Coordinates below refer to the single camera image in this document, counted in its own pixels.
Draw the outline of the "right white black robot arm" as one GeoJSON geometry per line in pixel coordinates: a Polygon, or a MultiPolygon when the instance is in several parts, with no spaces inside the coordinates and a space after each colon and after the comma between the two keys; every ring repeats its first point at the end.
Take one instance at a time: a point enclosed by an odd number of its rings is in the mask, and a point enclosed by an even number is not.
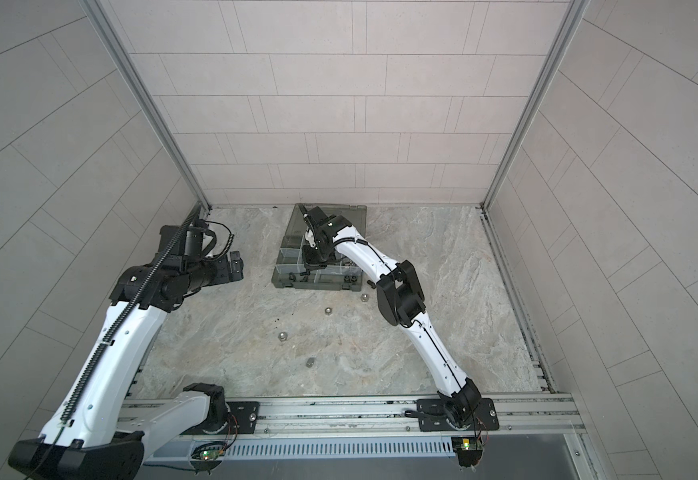
{"type": "Polygon", "coordinates": [[[406,334],[423,359],[450,425],[456,429],[472,428],[477,433],[497,430],[490,400],[459,367],[438,336],[413,264],[377,250],[341,215],[328,215],[318,206],[299,204],[297,208],[306,225],[302,255],[307,268],[324,269],[328,260],[338,254],[358,266],[375,285],[382,317],[406,334]]]}

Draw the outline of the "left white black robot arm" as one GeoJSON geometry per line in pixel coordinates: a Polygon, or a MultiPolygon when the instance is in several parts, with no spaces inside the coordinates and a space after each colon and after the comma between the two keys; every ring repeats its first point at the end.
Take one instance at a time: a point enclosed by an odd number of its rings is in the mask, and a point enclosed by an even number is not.
{"type": "Polygon", "coordinates": [[[242,279],[228,240],[213,250],[209,221],[190,217],[160,230],[154,259],[127,269],[110,295],[102,329],[73,386],[35,439],[13,446],[9,466],[27,479],[133,479],[152,453],[187,430],[239,431],[222,387],[193,383],[176,399],[118,428],[123,403],[167,315],[206,286],[242,279]]]}

